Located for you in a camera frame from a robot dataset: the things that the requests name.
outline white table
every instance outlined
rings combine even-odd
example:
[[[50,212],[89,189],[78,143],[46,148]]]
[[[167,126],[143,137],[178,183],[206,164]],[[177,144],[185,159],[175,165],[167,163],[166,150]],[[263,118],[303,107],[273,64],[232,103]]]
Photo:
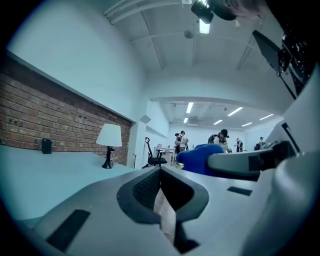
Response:
[[[102,168],[105,158],[92,152],[42,154],[0,145],[2,199],[16,220],[42,217],[89,184],[134,171],[115,164]]]

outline blue object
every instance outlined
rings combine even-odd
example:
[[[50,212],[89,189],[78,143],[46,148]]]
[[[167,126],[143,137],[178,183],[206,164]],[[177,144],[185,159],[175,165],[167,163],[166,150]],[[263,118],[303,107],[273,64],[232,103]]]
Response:
[[[184,164],[182,169],[185,171],[214,176],[207,167],[206,160],[209,156],[220,153],[224,153],[224,150],[217,144],[201,144],[193,150],[180,152],[176,156],[176,161]]]

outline brick wall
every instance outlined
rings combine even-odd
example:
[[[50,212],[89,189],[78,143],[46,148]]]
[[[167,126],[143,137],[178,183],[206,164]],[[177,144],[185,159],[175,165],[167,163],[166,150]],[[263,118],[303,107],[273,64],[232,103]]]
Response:
[[[0,143],[41,150],[43,138],[52,151],[94,152],[106,157],[96,144],[103,124],[121,126],[122,147],[111,159],[127,164],[131,122],[63,88],[7,57],[0,69]]]

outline ceiling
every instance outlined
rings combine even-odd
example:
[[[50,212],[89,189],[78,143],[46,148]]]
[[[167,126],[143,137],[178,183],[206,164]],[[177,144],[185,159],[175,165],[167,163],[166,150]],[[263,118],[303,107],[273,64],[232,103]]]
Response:
[[[187,114],[188,103],[188,101],[163,101],[161,102],[161,107],[170,123],[181,124],[185,118],[188,118],[188,125],[194,124],[202,127],[244,130],[250,126],[260,125],[279,117],[272,115],[264,120],[260,120],[271,113],[250,107],[244,107],[232,116],[228,116],[228,114],[241,106],[200,101],[195,101],[191,112]],[[222,122],[213,125],[218,120],[222,120]],[[251,122],[251,125],[242,127],[242,125]]]
[[[182,0],[107,2],[108,6],[101,6],[101,12],[132,43],[147,71],[215,63],[228,69],[266,74],[270,67],[258,50],[252,32],[258,30],[277,45],[281,43],[282,30],[268,16],[256,20],[239,18],[239,27],[235,21],[215,16],[210,33],[201,34],[191,4],[182,5]],[[185,31],[194,37],[185,38]]]

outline table lamp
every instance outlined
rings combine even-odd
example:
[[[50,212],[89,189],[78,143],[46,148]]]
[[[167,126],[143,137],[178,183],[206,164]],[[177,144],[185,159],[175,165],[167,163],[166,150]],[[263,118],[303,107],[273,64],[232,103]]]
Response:
[[[95,143],[107,146],[106,159],[102,167],[105,169],[113,168],[114,163],[111,161],[111,151],[115,151],[113,147],[122,147],[120,126],[105,123]]]

